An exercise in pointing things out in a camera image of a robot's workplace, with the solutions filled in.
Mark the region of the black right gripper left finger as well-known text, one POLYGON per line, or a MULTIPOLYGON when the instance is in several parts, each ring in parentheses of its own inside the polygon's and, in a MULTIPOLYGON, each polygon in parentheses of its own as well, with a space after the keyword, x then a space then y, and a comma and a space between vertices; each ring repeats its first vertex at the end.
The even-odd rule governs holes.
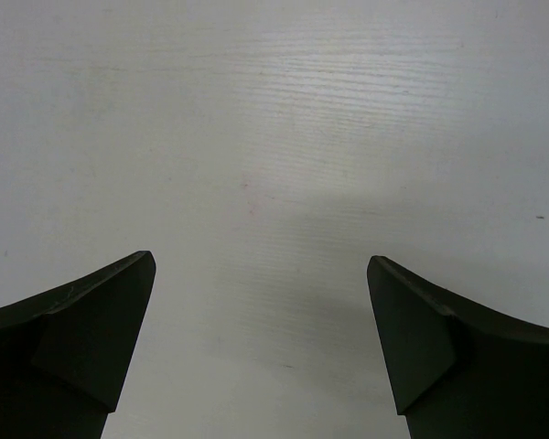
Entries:
POLYGON ((0 307, 0 438, 99 438, 155 280, 139 251, 0 307))

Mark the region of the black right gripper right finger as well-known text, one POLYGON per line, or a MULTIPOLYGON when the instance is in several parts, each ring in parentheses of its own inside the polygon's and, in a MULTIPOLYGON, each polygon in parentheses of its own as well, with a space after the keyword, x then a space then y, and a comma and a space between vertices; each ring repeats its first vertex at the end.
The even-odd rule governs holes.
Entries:
POLYGON ((549 328, 384 257, 367 269, 396 411, 413 438, 549 438, 549 328))

